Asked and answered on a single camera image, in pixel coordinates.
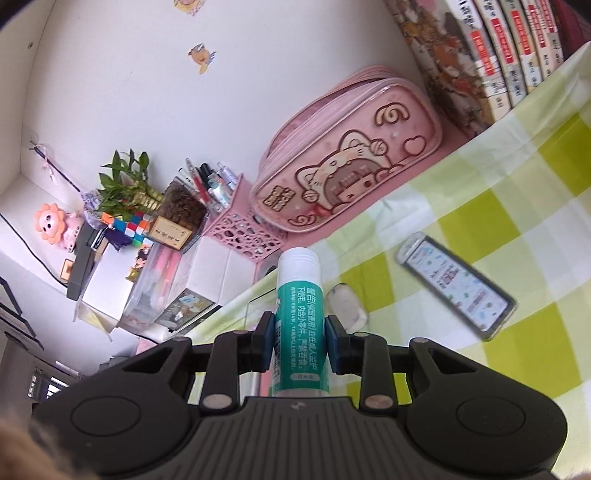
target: small wooden sign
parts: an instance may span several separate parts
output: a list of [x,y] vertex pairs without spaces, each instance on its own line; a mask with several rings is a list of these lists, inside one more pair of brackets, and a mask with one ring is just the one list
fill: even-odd
[[191,237],[192,233],[191,230],[182,227],[167,218],[158,216],[150,230],[150,238],[161,244],[180,250],[185,242]]

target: phone screen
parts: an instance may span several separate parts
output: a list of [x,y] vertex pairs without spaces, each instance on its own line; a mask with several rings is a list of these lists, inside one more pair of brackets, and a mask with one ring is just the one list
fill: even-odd
[[509,301],[424,239],[406,264],[444,295],[479,330],[486,332],[509,307]]

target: smartphone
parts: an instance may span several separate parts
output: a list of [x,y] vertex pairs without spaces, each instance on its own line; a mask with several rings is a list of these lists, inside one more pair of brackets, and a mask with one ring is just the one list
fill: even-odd
[[517,308],[506,291],[422,232],[402,244],[397,261],[485,341],[495,336]]

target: pink pencil case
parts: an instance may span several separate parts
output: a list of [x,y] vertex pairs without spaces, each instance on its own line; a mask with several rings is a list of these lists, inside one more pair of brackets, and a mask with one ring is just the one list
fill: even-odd
[[369,67],[279,130],[261,160],[251,205],[283,230],[309,232],[440,143],[426,95],[388,67]]

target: white glue stick cap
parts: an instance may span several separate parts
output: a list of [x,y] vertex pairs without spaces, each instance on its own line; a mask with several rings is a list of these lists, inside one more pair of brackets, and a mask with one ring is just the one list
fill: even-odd
[[290,248],[279,257],[277,288],[298,280],[309,281],[322,288],[320,259],[309,248]]

